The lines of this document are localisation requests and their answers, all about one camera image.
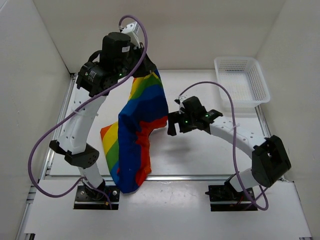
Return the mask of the rainbow striped shorts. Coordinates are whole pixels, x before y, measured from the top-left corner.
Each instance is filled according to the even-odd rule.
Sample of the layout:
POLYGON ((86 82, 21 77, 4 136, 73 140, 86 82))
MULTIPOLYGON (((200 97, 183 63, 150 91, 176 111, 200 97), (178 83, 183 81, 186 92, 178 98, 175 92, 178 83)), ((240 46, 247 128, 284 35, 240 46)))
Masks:
POLYGON ((100 130, 109 173, 124 194, 135 192, 151 173, 150 134, 167 125, 169 108, 160 73, 137 77, 118 119, 100 130))

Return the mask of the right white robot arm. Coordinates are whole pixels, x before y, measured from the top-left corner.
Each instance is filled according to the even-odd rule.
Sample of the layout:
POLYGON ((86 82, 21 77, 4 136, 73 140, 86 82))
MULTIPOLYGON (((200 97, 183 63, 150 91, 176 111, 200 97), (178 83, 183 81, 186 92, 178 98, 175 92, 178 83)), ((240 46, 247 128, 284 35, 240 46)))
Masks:
POLYGON ((214 109, 206 110, 196 96, 182 96, 175 99, 175 102, 179 108, 168 114, 168 135, 177 134, 176 124, 181 133, 192 130, 205 131, 229 142, 251 159, 250 168, 232 175, 225 181, 224 193, 230 200, 238 199, 244 188, 258 185, 271 187, 291 169, 285 146, 278 136, 262 137, 240 126, 234 127, 221 112, 214 109))

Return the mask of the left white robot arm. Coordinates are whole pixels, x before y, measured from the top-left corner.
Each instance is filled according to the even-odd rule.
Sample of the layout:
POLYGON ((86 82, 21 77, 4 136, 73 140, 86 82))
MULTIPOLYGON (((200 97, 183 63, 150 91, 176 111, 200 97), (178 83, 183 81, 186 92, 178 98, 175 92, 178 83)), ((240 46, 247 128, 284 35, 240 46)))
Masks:
POLYGON ((102 49, 94 52, 80 68, 71 117, 59 138, 49 144, 55 153, 78 168, 84 192, 93 200, 105 198, 106 184, 96 163, 99 151, 87 143, 89 132, 111 90, 130 77, 144 77, 156 69, 146 49, 147 44, 134 31, 106 35, 102 49))

